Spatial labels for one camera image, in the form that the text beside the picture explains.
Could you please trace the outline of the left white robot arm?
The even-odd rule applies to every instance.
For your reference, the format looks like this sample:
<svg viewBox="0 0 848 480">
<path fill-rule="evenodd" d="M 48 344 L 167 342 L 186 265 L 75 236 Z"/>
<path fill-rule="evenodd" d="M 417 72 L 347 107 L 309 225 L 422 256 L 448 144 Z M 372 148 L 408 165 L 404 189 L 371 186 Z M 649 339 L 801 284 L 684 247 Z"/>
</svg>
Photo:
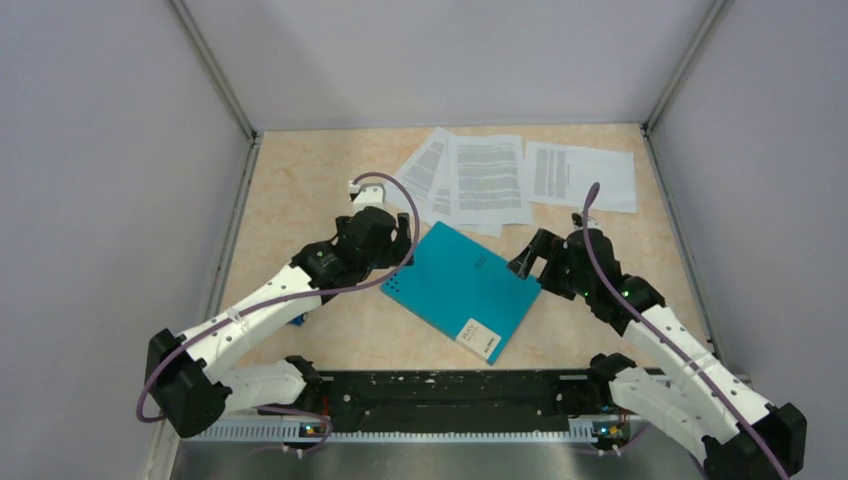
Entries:
<svg viewBox="0 0 848 480">
<path fill-rule="evenodd" d="M 137 419 L 166 422 L 187 439 L 234 411 L 275 404 L 314 410 L 321 388 L 307 377 L 302 358 L 248 368 L 236 361 L 292 320 L 412 265 L 421 234 L 417 210 L 392 215 L 369 205 L 335 224 L 334 237 L 305 245 L 230 309 L 180 333 L 165 328 L 151 337 Z"/>
</svg>

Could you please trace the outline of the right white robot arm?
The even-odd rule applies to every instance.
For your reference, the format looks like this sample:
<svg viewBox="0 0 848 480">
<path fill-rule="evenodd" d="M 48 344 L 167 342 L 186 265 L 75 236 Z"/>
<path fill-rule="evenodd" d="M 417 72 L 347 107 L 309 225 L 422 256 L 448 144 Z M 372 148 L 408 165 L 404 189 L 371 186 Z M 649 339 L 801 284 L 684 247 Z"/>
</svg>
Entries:
<svg viewBox="0 0 848 480">
<path fill-rule="evenodd" d="M 546 262 L 538 277 L 543 290 L 583 298 L 597 319 L 648 354 L 670 381 L 660 385 L 623 354 L 599 354 L 586 385 L 594 409 L 621 407 L 641 417 L 682 446 L 707 479 L 789 479 L 803 469 L 803 413 L 791 403 L 776 406 L 734 375 L 648 281 L 622 271 L 599 228 L 579 228 L 567 237 L 540 229 L 508 268 L 525 279 L 539 259 Z"/>
</svg>

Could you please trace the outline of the teal folder black inside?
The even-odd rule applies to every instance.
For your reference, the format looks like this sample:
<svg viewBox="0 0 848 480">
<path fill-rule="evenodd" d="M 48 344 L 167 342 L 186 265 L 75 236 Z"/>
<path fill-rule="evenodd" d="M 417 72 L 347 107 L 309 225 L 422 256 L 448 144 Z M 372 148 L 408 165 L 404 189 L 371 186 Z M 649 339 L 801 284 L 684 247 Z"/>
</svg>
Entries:
<svg viewBox="0 0 848 480">
<path fill-rule="evenodd" d="M 413 264 L 380 290 L 440 333 L 493 365 L 539 297 L 533 276 L 521 279 L 507 260 L 461 232 L 435 223 Z"/>
</svg>

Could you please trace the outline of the printed paper stack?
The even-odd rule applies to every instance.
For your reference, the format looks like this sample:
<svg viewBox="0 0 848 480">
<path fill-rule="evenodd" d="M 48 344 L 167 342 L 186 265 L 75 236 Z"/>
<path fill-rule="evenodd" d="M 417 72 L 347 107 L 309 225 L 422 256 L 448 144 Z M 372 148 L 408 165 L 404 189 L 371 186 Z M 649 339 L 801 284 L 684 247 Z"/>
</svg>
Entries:
<svg viewBox="0 0 848 480">
<path fill-rule="evenodd" d="M 461 136 L 436 128 L 395 173 L 421 219 L 498 237 L 533 223 L 523 179 L 523 139 Z"/>
</svg>

